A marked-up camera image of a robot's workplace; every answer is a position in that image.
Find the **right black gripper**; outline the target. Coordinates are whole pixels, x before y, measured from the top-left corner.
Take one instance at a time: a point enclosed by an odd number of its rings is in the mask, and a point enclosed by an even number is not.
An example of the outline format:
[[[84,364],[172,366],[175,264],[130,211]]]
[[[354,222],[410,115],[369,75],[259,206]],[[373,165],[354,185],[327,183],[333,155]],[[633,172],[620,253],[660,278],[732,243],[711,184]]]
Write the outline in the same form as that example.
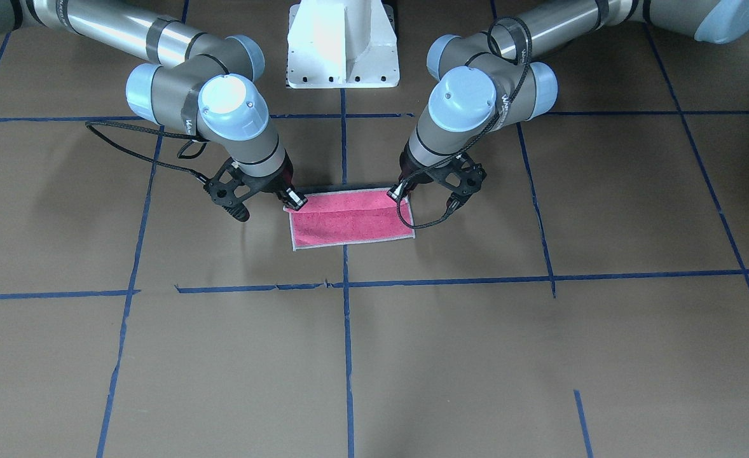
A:
[[[215,205],[223,207],[237,221],[249,220],[249,209],[245,201],[258,193],[275,194],[291,211],[300,211],[308,202],[292,184],[293,166],[289,156],[284,156],[282,165],[272,174],[253,177],[233,165],[232,160],[224,162],[214,177],[207,179],[203,188]]]

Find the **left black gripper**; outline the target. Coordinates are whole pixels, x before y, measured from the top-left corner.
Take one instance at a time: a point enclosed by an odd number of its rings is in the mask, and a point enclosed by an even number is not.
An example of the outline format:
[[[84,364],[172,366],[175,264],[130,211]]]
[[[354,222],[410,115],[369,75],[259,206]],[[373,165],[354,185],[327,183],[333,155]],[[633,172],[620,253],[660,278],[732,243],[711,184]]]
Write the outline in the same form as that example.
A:
[[[468,154],[461,154],[444,162],[439,167],[424,167],[410,153],[400,155],[401,174],[399,182],[393,185],[387,196],[394,201],[402,201],[419,184],[438,183],[451,191],[446,206],[456,211],[476,194],[487,173]]]

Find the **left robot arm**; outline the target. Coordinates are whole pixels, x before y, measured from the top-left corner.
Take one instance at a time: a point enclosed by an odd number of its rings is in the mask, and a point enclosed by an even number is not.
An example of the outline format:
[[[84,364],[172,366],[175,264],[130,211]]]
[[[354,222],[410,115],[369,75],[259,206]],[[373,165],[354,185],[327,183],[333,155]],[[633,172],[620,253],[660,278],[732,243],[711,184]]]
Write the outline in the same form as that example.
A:
[[[516,17],[497,18],[479,34],[439,37],[426,60],[437,83],[387,195],[398,202],[419,184],[438,183],[451,191],[447,214],[463,206],[486,175],[468,156],[474,143],[554,107],[558,81],[541,58],[576,38],[630,21],[700,43],[732,43],[749,31],[749,1],[547,1]]]

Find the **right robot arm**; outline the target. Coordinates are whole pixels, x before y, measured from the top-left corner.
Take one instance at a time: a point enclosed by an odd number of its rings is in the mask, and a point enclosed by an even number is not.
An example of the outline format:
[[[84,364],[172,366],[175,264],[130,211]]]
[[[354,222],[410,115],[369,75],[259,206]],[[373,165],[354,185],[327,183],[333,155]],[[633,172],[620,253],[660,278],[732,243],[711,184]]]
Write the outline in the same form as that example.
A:
[[[233,218],[247,221],[245,201],[258,193],[275,194],[290,211],[306,204],[255,85],[265,58],[251,38],[207,34],[123,1],[0,1],[0,35],[38,24],[142,59],[128,76],[128,106],[168,138],[226,149],[229,159],[214,176],[186,173]]]

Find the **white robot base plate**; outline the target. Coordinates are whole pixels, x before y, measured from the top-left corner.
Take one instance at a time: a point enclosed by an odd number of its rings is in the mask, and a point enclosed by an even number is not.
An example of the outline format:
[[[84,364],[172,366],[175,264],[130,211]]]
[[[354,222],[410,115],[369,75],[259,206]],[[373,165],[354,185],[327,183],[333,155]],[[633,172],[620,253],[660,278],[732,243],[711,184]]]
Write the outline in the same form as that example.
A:
[[[290,7],[290,88],[393,88],[401,78],[392,1],[301,1]]]

